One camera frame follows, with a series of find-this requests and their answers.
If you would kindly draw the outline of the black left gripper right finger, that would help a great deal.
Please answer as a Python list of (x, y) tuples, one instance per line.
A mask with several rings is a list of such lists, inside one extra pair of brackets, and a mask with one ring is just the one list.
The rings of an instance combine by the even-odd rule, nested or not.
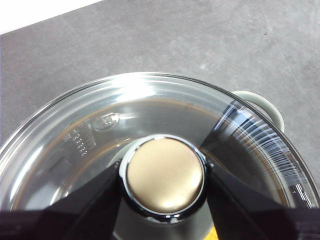
[(318, 240), (320, 210), (288, 208), (218, 164), (207, 167), (207, 203), (220, 240)]

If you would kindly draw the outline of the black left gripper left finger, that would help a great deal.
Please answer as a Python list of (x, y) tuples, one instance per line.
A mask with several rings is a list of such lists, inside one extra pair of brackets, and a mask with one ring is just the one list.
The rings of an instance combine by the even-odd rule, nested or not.
[(121, 203), (118, 162), (38, 210), (2, 211), (2, 240), (109, 240)]

